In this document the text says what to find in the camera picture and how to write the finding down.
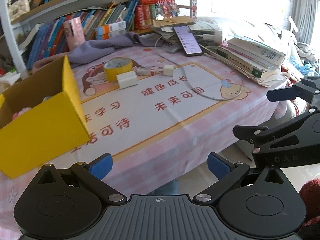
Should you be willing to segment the pink plush pig toy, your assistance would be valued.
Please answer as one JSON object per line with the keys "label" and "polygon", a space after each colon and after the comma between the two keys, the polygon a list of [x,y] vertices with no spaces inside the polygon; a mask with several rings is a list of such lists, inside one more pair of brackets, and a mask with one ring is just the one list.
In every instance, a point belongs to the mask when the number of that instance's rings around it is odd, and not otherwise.
{"label": "pink plush pig toy", "polygon": [[24,114],[25,112],[31,110],[31,107],[24,107],[22,108],[19,112],[14,113],[12,116],[12,120],[15,120],[17,117],[21,116],[22,114]]}

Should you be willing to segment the red dictionary books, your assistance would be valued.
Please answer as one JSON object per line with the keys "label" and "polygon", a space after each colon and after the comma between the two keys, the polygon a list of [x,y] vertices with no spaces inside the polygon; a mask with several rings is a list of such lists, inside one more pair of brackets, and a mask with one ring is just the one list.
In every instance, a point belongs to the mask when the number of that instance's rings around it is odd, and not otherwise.
{"label": "red dictionary books", "polygon": [[170,6],[175,0],[137,0],[135,8],[135,30],[151,28],[157,17],[171,17]]}

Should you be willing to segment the yellow tape roll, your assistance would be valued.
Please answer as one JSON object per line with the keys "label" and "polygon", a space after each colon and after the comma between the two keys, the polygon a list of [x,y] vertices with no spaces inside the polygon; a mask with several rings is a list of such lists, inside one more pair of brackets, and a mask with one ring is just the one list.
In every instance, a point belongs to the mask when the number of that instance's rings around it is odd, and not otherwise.
{"label": "yellow tape roll", "polygon": [[129,58],[116,57],[107,61],[103,66],[108,82],[117,81],[117,75],[130,72],[133,69],[133,62]]}

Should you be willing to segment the small white plug adapter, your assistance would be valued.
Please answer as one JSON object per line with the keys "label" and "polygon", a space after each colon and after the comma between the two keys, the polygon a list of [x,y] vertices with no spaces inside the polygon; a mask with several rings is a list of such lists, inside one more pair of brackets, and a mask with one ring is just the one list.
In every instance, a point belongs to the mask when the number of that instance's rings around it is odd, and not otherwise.
{"label": "small white plug adapter", "polygon": [[175,66],[174,65],[164,65],[161,67],[161,71],[164,76],[173,76],[174,75]]}

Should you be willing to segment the yellow cardboard box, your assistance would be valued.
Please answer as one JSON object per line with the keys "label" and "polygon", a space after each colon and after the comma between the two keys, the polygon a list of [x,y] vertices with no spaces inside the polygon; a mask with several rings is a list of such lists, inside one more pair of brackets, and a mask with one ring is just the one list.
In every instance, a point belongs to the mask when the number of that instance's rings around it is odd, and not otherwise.
{"label": "yellow cardboard box", "polygon": [[[24,107],[32,109],[12,120]],[[68,57],[1,94],[1,172],[15,179],[90,140]]]}

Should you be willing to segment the white quilted handbag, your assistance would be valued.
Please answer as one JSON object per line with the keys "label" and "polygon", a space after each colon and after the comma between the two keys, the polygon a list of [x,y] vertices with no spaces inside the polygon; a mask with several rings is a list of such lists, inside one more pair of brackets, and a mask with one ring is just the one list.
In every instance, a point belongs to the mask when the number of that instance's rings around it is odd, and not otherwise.
{"label": "white quilted handbag", "polygon": [[8,13],[11,22],[29,11],[28,0],[8,0]]}

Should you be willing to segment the black smartphone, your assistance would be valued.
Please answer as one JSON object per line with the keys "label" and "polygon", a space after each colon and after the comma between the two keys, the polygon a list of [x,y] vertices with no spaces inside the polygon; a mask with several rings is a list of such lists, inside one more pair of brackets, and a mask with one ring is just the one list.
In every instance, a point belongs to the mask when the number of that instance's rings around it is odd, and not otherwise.
{"label": "black smartphone", "polygon": [[185,56],[200,56],[203,51],[198,44],[195,36],[191,33],[191,29],[187,25],[174,26],[173,31],[175,32]]}

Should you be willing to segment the orange white medicine boxes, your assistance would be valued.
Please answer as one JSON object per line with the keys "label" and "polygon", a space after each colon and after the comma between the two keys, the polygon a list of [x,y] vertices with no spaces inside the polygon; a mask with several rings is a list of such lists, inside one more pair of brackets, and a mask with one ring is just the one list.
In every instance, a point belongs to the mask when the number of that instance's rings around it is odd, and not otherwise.
{"label": "orange white medicine boxes", "polygon": [[102,25],[95,29],[96,40],[106,40],[126,33],[126,22],[120,21],[111,24]]}

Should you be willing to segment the purple pink cloth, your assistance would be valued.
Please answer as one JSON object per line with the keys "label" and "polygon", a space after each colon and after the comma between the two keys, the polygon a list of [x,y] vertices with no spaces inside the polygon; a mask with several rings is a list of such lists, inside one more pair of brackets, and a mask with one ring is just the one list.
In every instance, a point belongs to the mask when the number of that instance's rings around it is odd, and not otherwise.
{"label": "purple pink cloth", "polygon": [[72,51],[59,53],[36,61],[33,64],[32,71],[33,73],[35,73],[45,65],[64,56],[68,57],[71,67],[75,68],[82,64],[93,62],[99,58],[102,58],[103,56],[110,55],[119,48],[132,47],[138,43],[145,47],[154,47],[155,45],[160,46],[162,44],[160,41],[158,41],[157,43],[156,41],[156,37],[142,37],[134,32],[127,32],[123,35],[117,35],[106,40],[89,40],[76,47]]}

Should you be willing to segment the white square charger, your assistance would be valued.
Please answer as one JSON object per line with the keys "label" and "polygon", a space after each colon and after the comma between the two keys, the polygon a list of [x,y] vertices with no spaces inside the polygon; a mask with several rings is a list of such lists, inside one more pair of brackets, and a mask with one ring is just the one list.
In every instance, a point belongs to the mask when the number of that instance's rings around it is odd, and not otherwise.
{"label": "white square charger", "polygon": [[117,81],[120,89],[138,85],[138,77],[134,71],[117,75]]}

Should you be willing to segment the pink cartoon table mat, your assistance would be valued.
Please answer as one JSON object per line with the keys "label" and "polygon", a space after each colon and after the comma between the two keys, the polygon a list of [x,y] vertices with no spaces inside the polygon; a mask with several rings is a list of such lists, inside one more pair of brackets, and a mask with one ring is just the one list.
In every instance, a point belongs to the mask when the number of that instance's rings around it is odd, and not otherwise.
{"label": "pink cartoon table mat", "polygon": [[[134,72],[141,66],[160,72],[137,75],[138,85],[120,89],[103,69],[116,57],[131,59]],[[173,76],[163,75],[167,64],[175,66]],[[123,48],[72,72],[90,140],[47,163],[68,168],[109,153],[114,165],[105,181],[125,195],[146,194],[178,178],[233,144],[234,126],[259,125],[287,108],[222,62],[170,55],[165,47]],[[1,239],[20,237],[14,206],[41,166],[15,179],[1,172]]]}

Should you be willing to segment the white red small box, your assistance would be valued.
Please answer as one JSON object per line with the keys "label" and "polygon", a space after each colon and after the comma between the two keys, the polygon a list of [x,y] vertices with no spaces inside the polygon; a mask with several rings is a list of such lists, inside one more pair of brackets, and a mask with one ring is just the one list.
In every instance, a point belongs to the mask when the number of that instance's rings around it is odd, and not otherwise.
{"label": "white red small box", "polygon": [[136,74],[138,76],[156,75],[159,72],[160,72],[159,68],[155,66],[141,66],[136,69]]}

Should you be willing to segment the stack of books and papers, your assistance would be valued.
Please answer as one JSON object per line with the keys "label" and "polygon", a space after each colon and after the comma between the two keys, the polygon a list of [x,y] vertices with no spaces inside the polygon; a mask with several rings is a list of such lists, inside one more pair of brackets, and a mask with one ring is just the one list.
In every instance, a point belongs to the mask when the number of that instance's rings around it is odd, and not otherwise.
{"label": "stack of books and papers", "polygon": [[268,24],[254,24],[218,17],[199,17],[157,21],[152,30],[172,44],[173,51],[182,46],[174,26],[187,25],[203,54],[221,60],[247,78],[264,87],[271,87],[285,78],[281,66],[286,58],[281,39]]}

